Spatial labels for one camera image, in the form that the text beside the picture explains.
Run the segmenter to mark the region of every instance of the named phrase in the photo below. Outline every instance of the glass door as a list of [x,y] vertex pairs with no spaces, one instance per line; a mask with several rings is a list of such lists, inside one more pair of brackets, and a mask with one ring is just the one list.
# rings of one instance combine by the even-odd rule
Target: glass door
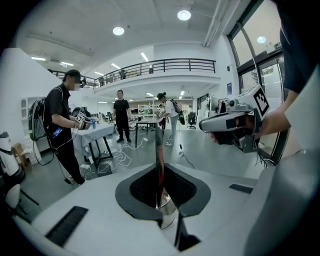
[[[270,105],[269,113],[276,110],[284,102],[284,74],[280,65],[281,58],[283,63],[283,57],[280,57],[272,59],[258,67],[261,74],[261,85]],[[277,145],[278,138],[279,133],[262,136],[258,147],[267,153],[268,157],[271,157]]]

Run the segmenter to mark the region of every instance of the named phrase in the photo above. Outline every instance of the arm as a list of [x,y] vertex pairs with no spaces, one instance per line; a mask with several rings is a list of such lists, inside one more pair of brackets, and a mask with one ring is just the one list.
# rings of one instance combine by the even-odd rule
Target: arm
[[131,111],[130,111],[130,106],[129,106],[129,102],[126,102],[126,112],[128,115],[128,118],[131,118]]
[[68,120],[61,116],[60,114],[53,114],[52,121],[55,125],[65,127],[65,128],[79,128],[79,124],[75,121]]

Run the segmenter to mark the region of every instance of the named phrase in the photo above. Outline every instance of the white table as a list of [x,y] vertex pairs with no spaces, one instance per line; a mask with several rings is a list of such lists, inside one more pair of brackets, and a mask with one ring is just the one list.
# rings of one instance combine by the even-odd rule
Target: white table
[[[115,125],[107,123],[96,124],[95,129],[93,128],[93,126],[91,126],[88,130],[74,131],[73,133],[76,133],[76,135],[73,135],[74,148],[83,154],[86,161],[88,161],[87,157],[92,156],[94,165],[96,168],[98,168],[100,160],[113,157],[106,136],[113,134],[115,131]],[[108,156],[103,156],[104,153],[100,151],[98,139],[101,138],[104,140],[104,143],[108,150]],[[97,155],[94,154],[95,146],[92,145],[92,142],[94,141],[96,144],[96,152],[98,152]]]

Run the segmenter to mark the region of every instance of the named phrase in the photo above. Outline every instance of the window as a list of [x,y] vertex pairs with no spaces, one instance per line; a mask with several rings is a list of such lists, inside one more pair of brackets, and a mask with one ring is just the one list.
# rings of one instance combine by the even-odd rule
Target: window
[[252,54],[249,45],[242,31],[239,31],[239,33],[234,37],[232,42],[234,44],[234,48],[238,56],[240,65],[252,59]]
[[243,93],[244,91],[252,87],[256,87],[258,85],[257,70],[254,69],[252,71],[249,71],[248,73],[243,74],[241,76],[241,79],[242,79],[242,85],[243,85],[241,93]]
[[252,43],[255,55],[265,51],[269,43],[279,43],[281,21],[276,5],[270,0],[264,0],[243,28]]

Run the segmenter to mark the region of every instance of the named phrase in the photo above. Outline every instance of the robotic device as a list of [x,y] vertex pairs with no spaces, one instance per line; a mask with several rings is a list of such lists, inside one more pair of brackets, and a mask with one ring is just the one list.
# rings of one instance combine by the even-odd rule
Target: robotic device
[[[244,153],[256,151],[255,135],[270,109],[264,91],[258,85],[229,100],[228,104],[229,111],[201,120],[200,129],[213,133],[219,144],[235,145]],[[253,119],[253,130],[245,127],[248,116]]]

